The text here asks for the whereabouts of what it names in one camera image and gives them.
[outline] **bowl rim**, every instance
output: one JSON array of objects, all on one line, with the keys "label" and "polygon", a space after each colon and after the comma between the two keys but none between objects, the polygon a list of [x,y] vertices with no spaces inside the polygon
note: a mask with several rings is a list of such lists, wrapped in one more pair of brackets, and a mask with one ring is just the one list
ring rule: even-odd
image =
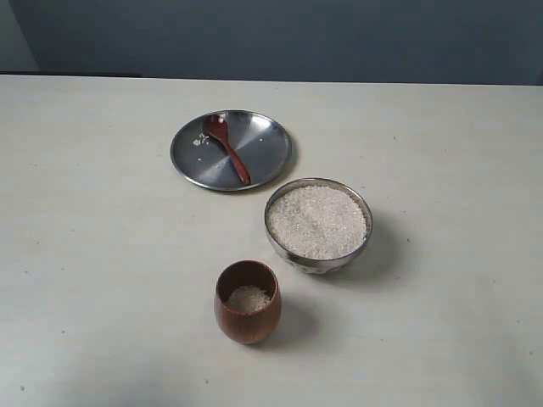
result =
[{"label": "bowl rim", "polygon": [[[362,214],[364,216],[364,219],[366,221],[366,227],[367,227],[367,230],[366,230],[366,235],[364,236],[364,241],[361,243],[360,246],[358,246],[355,250],[353,250],[352,252],[350,253],[347,253],[341,257],[334,257],[333,259],[313,259],[311,257],[305,257],[305,256],[301,256],[299,254],[296,254],[290,250],[288,250],[287,248],[285,248],[280,242],[277,241],[277,239],[273,236],[272,232],[270,231],[270,227],[268,226],[268,212],[270,210],[270,207],[280,198],[282,197],[283,195],[287,194],[288,192],[286,193],[281,193],[284,189],[286,189],[288,186],[292,186],[293,184],[296,184],[296,183],[301,183],[303,181],[325,181],[325,182],[330,182],[330,183],[333,183],[339,187],[341,187],[342,189],[346,189],[347,191],[349,191],[350,193],[352,193],[354,196],[356,196],[357,199],[360,199],[360,202],[362,202],[362,205],[365,207],[365,209],[367,210],[367,213],[368,213],[368,217],[369,219],[366,219],[366,216],[365,214]],[[331,180],[329,178],[320,178],[320,177],[306,177],[306,178],[298,178],[296,180],[293,180],[293,181],[290,181],[290,182],[287,182],[286,184],[283,184],[281,185],[267,200],[266,202],[266,207],[264,208],[264,225],[266,227],[266,232],[267,232],[267,235],[269,237],[271,237],[271,239],[273,239],[273,242],[275,242],[275,244],[277,246],[279,246],[280,248],[282,248],[285,252],[287,252],[290,256],[294,257],[294,258],[298,258],[298,259],[303,259],[303,260],[307,260],[307,261],[311,261],[311,262],[321,262],[321,264],[325,265],[327,262],[339,262],[340,260],[342,259],[345,259],[345,258],[348,258],[350,256],[352,256],[353,254],[356,254],[357,252],[361,251],[362,249],[364,249],[364,247],[366,247],[367,245],[367,242],[370,240],[370,236],[372,235],[372,231],[373,231],[373,215],[372,215],[372,211],[370,210],[370,207],[369,205],[367,204],[366,200],[357,192],[355,191],[353,188],[345,185],[344,183],[342,182],[339,182],[339,181],[335,181],[335,180]]]},{"label": "bowl rim", "polygon": [[[266,304],[264,307],[262,307],[262,308],[260,308],[260,309],[258,309],[256,311],[242,312],[242,311],[238,311],[236,309],[232,309],[232,308],[228,307],[227,304],[224,301],[222,301],[221,295],[219,294],[219,281],[221,280],[222,275],[230,267],[233,267],[234,265],[238,265],[240,263],[252,263],[252,264],[257,264],[257,265],[263,266],[271,274],[271,277],[273,278],[273,282],[275,283],[275,291],[273,292],[273,295],[270,297],[270,301],[268,301],[268,304]],[[231,312],[231,313],[233,313],[235,315],[240,315],[240,316],[252,316],[252,315],[257,315],[257,314],[259,314],[261,312],[264,312],[265,310],[267,310],[272,305],[272,302],[274,302],[276,300],[278,294],[279,294],[279,281],[277,280],[277,276],[275,275],[273,270],[268,265],[266,265],[266,264],[264,264],[264,263],[262,263],[261,261],[258,261],[258,260],[239,260],[239,261],[236,261],[236,262],[232,263],[227,268],[225,268],[223,271],[221,271],[221,274],[217,278],[217,283],[216,283],[216,286],[215,286],[215,295],[218,298],[219,303],[221,303],[221,306],[223,308],[225,308],[228,312]]]}]

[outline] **spoon handle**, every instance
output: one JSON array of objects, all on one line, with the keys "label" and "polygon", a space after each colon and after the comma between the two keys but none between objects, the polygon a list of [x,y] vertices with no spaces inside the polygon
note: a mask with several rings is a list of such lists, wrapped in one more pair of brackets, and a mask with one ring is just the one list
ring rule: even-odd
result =
[{"label": "spoon handle", "polygon": [[228,155],[230,155],[230,158],[232,159],[234,168],[236,169],[236,172],[238,173],[239,179],[244,185],[249,185],[251,183],[251,178],[249,176],[249,172],[245,168],[244,163],[242,163],[241,159],[239,159],[234,149],[230,146],[230,143],[224,142],[223,144],[224,144],[225,149],[228,152]]}]

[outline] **plate rim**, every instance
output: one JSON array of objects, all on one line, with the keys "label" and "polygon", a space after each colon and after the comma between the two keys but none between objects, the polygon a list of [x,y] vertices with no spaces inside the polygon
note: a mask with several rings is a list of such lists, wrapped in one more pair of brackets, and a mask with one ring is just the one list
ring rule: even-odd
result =
[{"label": "plate rim", "polygon": [[[270,121],[271,123],[274,123],[275,125],[277,125],[279,128],[281,128],[281,130],[285,134],[285,136],[287,138],[287,144],[288,144],[288,146],[287,146],[287,156],[285,158],[284,164],[282,166],[280,166],[278,168],[278,170],[276,171],[276,173],[273,174],[268,180],[260,182],[260,183],[256,183],[256,184],[241,185],[240,187],[214,187],[214,186],[211,186],[211,185],[208,185],[208,184],[204,184],[203,182],[196,181],[195,179],[193,179],[190,176],[188,176],[187,174],[185,174],[177,166],[177,162],[174,159],[174,153],[173,153],[174,147],[176,146],[177,138],[188,127],[188,125],[190,125],[191,123],[193,123],[196,120],[201,120],[201,119],[203,119],[203,118],[205,118],[207,116],[210,116],[212,114],[225,114],[225,113],[246,113],[246,114],[252,114],[254,116],[259,116],[259,117],[261,117],[263,119],[266,119],[266,120]],[[195,118],[189,120],[187,123],[185,123],[177,131],[177,133],[173,137],[173,140],[171,141],[171,145],[170,145],[170,160],[173,163],[173,166],[176,168],[176,170],[177,170],[177,172],[179,174],[181,174],[183,177],[185,177],[185,179],[192,182],[194,185],[197,185],[198,187],[202,187],[202,188],[209,189],[209,190],[212,190],[212,191],[221,191],[221,192],[237,192],[237,191],[245,191],[245,190],[248,190],[248,189],[261,187],[261,186],[267,184],[268,182],[273,181],[279,175],[281,175],[283,173],[285,167],[287,166],[288,162],[291,160],[291,158],[292,158],[292,139],[291,139],[291,136],[288,133],[287,129],[285,129],[279,122],[275,121],[271,117],[266,116],[265,114],[256,113],[256,112],[252,112],[250,110],[243,110],[243,109],[223,109],[223,110],[217,110],[215,112],[209,112],[209,113],[206,113],[206,114],[202,114],[202,115],[200,115],[198,117],[195,117]]]}]

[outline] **cup rim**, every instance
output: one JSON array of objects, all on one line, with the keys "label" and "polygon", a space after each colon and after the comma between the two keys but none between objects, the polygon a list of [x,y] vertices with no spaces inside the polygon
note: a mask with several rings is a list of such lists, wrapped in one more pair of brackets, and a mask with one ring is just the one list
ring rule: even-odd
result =
[{"label": "cup rim", "polygon": [[[262,307],[262,308],[260,308],[260,309],[258,309],[256,311],[242,312],[242,311],[237,311],[235,309],[232,309],[232,308],[228,307],[224,301],[222,301],[221,295],[219,294],[219,281],[221,280],[221,277],[224,275],[224,273],[230,267],[233,267],[234,265],[239,265],[241,263],[251,263],[251,264],[254,264],[254,265],[263,266],[263,268],[266,269],[267,272],[270,273],[271,277],[273,278],[273,283],[274,283],[274,286],[275,286],[275,290],[273,291],[273,295],[270,297],[270,301],[268,301],[268,304],[266,304],[264,307]],[[235,314],[235,315],[240,315],[240,316],[251,316],[251,315],[257,315],[257,314],[259,314],[261,312],[264,312],[276,300],[278,294],[279,294],[279,281],[277,280],[277,276],[275,275],[273,270],[268,265],[265,265],[264,263],[262,263],[261,261],[258,261],[258,260],[239,260],[239,261],[236,261],[235,263],[232,263],[231,265],[229,265],[226,269],[224,269],[221,272],[221,274],[219,275],[219,278],[217,278],[217,283],[216,283],[216,287],[215,287],[215,295],[219,299],[219,303],[221,303],[221,306],[224,309],[226,309],[228,312],[230,312],[232,314]]]}]

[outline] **metal plate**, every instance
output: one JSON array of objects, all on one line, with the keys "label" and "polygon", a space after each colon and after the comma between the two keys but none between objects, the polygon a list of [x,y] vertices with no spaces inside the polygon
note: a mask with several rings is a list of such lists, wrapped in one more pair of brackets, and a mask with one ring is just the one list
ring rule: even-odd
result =
[{"label": "metal plate", "polygon": [[[202,132],[204,119],[218,114],[228,123],[228,141],[251,177],[245,186],[222,145]],[[171,161],[189,181],[216,191],[258,187],[281,174],[290,160],[292,142],[275,120],[244,110],[222,110],[188,122],[171,143]]]}]

